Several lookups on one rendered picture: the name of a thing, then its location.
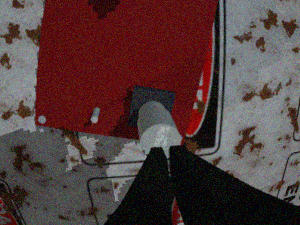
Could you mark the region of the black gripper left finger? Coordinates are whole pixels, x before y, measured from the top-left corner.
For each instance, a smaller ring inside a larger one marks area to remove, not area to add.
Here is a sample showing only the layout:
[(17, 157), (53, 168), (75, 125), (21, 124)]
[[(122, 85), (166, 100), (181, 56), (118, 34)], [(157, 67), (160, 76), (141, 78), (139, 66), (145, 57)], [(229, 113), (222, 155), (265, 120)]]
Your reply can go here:
[(169, 164), (163, 148), (153, 148), (118, 209), (104, 225), (173, 225)]

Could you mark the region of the red circuit board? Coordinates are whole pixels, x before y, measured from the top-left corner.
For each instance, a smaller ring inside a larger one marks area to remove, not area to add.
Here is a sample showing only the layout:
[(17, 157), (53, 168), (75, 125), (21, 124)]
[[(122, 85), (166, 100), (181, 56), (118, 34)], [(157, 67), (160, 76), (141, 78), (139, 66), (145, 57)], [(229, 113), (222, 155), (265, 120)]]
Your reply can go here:
[(185, 143), (219, 0), (45, 0), (36, 125)]

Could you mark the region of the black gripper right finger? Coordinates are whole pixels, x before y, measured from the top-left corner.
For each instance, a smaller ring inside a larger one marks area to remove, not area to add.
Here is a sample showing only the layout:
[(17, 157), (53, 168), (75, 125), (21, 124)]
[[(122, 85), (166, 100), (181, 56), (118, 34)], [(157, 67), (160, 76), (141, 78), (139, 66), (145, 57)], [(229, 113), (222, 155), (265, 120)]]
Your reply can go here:
[(183, 225), (300, 225), (300, 206), (230, 176), (186, 148), (169, 147)]

